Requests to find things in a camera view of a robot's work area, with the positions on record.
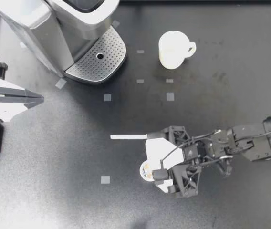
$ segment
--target cable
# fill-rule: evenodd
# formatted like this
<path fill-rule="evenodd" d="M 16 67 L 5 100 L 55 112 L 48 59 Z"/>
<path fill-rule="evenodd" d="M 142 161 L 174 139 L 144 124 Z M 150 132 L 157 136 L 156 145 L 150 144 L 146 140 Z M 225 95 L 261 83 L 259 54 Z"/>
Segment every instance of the cable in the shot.
<path fill-rule="evenodd" d="M 212 138 L 209 138 L 207 136 L 211 136 L 215 133 L 215 131 L 213 133 L 210 133 L 210 134 L 207 134 L 207 135 L 201 135 L 201 136 L 197 136 L 197 137 L 193 137 L 191 138 L 190 140 L 187 140 L 186 142 L 180 144 L 179 146 L 177 146 L 176 148 L 174 148 L 172 151 L 170 151 L 162 160 L 161 160 L 161 166 L 163 167 L 163 161 L 169 156 L 171 155 L 174 151 L 176 151 L 177 149 L 180 149 L 181 147 L 187 145 L 188 143 L 190 142 L 198 142 L 198 141 L 201 141 L 201 140 L 209 140 L 211 142 L 216 142 L 216 143 L 220 143 L 220 144 L 226 144 L 228 143 L 227 141 L 219 141 L 219 140 L 214 140 Z"/>
<path fill-rule="evenodd" d="M 264 134 L 260 134 L 260 135 L 253 135 L 253 136 L 241 137 L 239 139 L 236 139 L 235 142 L 238 142 L 238 141 L 241 141 L 241 140 L 245 140 L 245 139 L 253 139 L 253 138 L 264 137 L 264 136 L 267 136 L 267 135 L 270 135 L 270 134 L 271 134 L 271 131 L 266 132 Z"/>
<path fill-rule="evenodd" d="M 200 138 L 204 138 L 204 137 L 210 137 L 211 135 L 215 134 L 216 132 L 217 131 L 213 131 L 213 132 L 206 134 L 206 135 L 196 136 L 196 137 L 194 137 L 194 139 L 196 140 L 196 139 L 200 139 Z"/>

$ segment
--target mug handle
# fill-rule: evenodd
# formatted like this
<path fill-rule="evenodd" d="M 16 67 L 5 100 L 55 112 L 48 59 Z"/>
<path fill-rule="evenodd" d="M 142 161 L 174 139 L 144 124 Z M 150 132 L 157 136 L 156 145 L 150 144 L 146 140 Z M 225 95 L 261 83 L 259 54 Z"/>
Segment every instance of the mug handle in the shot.
<path fill-rule="evenodd" d="M 194 55 L 194 53 L 196 52 L 196 49 L 197 49 L 195 42 L 190 42 L 189 44 L 190 44 L 190 46 L 189 46 L 189 49 L 188 49 L 188 52 L 187 52 L 185 58 L 191 57 L 192 55 Z"/>

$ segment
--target black table surface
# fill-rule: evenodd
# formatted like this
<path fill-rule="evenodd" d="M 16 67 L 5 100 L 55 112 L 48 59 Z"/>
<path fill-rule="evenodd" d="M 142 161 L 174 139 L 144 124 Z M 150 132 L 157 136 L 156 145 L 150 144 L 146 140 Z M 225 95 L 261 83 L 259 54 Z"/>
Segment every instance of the black table surface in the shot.
<path fill-rule="evenodd" d="M 229 178 L 209 167 L 199 195 L 173 199 L 141 179 L 144 141 L 109 139 L 169 125 L 199 135 L 271 115 L 271 5 L 125 4 L 113 18 L 127 44 L 124 65 L 103 85 L 67 79 L 61 90 L 0 22 L 6 80 L 45 97 L 4 124 L 0 229 L 271 229 L 271 161 L 237 156 Z M 169 30 L 197 43 L 176 70 L 158 61 L 158 39 Z M 111 183 L 101 185 L 101 176 Z"/>

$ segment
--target drip tray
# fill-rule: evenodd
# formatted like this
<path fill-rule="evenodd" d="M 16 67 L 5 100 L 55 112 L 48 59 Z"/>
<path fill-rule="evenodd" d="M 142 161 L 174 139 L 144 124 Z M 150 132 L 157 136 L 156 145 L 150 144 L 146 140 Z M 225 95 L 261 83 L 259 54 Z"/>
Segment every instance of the drip tray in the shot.
<path fill-rule="evenodd" d="M 126 46 L 110 26 L 92 48 L 66 70 L 66 76 L 84 83 L 103 83 L 121 66 L 126 57 Z"/>

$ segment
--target coffee maker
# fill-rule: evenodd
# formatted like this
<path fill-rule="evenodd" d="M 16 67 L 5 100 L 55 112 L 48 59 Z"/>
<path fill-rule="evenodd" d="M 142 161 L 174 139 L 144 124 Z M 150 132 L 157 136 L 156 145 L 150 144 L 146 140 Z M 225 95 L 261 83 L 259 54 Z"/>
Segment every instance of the coffee maker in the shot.
<path fill-rule="evenodd" d="M 0 0 L 0 16 L 59 77 L 99 84 L 126 58 L 111 25 L 119 0 Z"/>

